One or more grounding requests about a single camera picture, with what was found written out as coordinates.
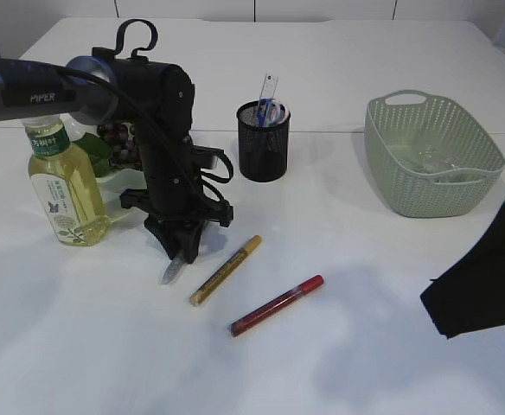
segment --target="green plastic basket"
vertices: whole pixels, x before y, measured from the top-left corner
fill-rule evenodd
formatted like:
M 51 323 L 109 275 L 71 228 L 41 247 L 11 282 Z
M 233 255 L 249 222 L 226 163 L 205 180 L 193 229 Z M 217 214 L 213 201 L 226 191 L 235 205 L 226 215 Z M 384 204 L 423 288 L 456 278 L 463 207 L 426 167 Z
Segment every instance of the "green plastic basket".
M 423 102 L 390 102 L 400 95 L 418 96 L 413 98 Z M 369 102 L 365 146 L 369 167 L 390 207 L 413 218 L 467 214 L 489 192 L 505 164 L 492 138 L 462 106 L 413 90 Z

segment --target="gold marker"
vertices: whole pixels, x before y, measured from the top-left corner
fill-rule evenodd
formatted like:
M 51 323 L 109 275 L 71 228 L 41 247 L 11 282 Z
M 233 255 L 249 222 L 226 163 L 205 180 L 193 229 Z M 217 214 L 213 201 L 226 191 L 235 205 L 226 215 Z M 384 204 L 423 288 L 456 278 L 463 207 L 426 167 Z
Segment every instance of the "gold marker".
M 207 279 L 207 281 L 201 285 L 197 291 L 195 291 L 189 301 L 195 307 L 201 305 L 201 303 L 206 300 L 208 296 L 212 294 L 213 291 L 226 280 L 227 277 L 229 277 L 229 274 L 231 274 L 232 271 L 237 268 L 240 263 L 243 262 L 245 258 L 248 257 L 256 249 L 258 245 L 260 245 L 261 241 L 262 238 L 260 238 L 258 235 L 250 238 L 241 249 L 239 249 L 230 259 L 227 260 L 224 265 L 218 269 L 217 272 L 212 275 L 212 277 Z

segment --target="black cloth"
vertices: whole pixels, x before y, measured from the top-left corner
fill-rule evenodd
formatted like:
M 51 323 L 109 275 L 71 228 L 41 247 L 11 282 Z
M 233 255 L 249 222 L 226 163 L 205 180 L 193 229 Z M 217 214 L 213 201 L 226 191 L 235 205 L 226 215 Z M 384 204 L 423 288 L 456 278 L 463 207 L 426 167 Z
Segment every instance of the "black cloth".
M 421 300 L 447 338 L 505 325 L 505 202 L 477 244 Z

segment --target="red marker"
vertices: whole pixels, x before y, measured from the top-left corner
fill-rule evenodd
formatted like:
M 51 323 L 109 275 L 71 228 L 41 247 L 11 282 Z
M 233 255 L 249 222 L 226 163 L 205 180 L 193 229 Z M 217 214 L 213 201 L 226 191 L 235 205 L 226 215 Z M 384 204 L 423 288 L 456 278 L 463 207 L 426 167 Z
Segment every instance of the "red marker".
M 245 333 L 250 328 L 256 326 L 259 322 L 264 321 L 269 316 L 273 316 L 281 309 L 284 309 L 291 303 L 295 303 L 300 297 L 304 297 L 309 292 L 315 290 L 323 284 L 323 277 L 316 275 L 315 277 L 303 282 L 292 290 L 288 290 L 278 298 L 274 298 L 269 303 L 257 308 L 252 313 L 240 318 L 229 326 L 229 332 L 232 337 Z

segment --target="grapes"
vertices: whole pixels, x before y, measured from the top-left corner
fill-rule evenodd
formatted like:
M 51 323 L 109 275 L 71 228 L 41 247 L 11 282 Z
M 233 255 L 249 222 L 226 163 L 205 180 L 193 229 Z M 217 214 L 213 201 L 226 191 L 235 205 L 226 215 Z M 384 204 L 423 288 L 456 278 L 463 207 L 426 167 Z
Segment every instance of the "grapes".
M 118 133 L 125 132 L 127 134 L 128 133 L 128 127 L 126 127 L 124 124 L 116 124 L 116 131 Z
M 97 134 L 99 134 L 99 137 L 103 137 L 106 133 L 106 128 L 104 125 L 97 125 Z
M 124 144 L 126 141 L 128 141 L 128 138 L 130 138 L 130 136 L 128 135 L 128 131 L 120 131 L 118 133 L 118 141 L 121 144 Z
M 130 152 L 126 149 L 120 151 L 120 160 L 126 161 L 129 158 Z
M 107 132 L 103 136 L 103 140 L 105 140 L 105 143 L 107 144 L 114 144 L 114 142 L 116 141 L 116 136 L 111 132 Z
M 111 166 L 120 169 L 141 169 L 141 157 L 135 137 L 135 125 L 110 123 L 97 126 L 97 134 L 112 148 Z

